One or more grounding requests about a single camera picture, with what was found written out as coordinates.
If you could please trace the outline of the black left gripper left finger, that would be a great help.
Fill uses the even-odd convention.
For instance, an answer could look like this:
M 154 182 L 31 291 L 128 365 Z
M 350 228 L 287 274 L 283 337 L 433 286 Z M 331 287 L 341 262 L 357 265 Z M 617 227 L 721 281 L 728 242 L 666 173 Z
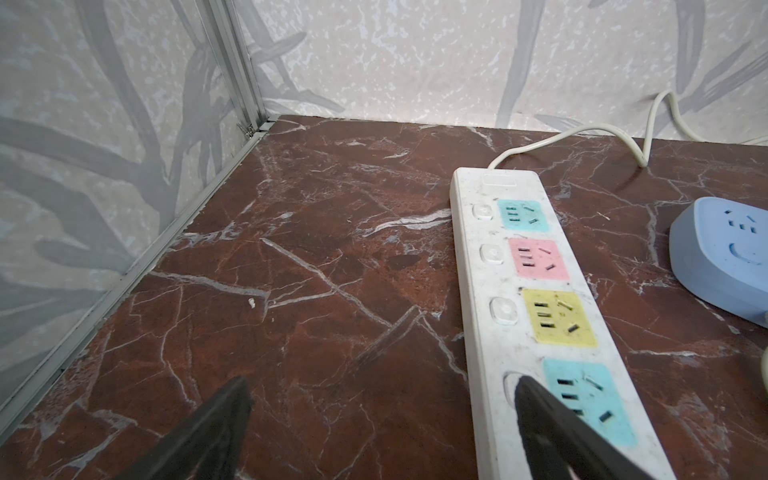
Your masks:
M 233 479 L 252 411 L 249 384 L 231 379 L 119 479 Z

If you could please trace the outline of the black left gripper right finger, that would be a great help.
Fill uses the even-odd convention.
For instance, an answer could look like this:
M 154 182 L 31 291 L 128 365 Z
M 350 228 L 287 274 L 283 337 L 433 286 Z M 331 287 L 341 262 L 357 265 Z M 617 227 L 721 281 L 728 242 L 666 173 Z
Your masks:
M 514 407 L 532 478 L 650 477 L 534 378 L 520 377 L 514 390 Z

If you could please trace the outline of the light blue square socket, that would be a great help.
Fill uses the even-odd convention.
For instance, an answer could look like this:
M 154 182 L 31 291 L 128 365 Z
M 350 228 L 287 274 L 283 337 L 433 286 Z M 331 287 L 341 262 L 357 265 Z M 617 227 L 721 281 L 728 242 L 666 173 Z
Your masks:
M 718 197 L 691 203 L 671 224 L 671 269 L 699 299 L 767 326 L 767 211 Z

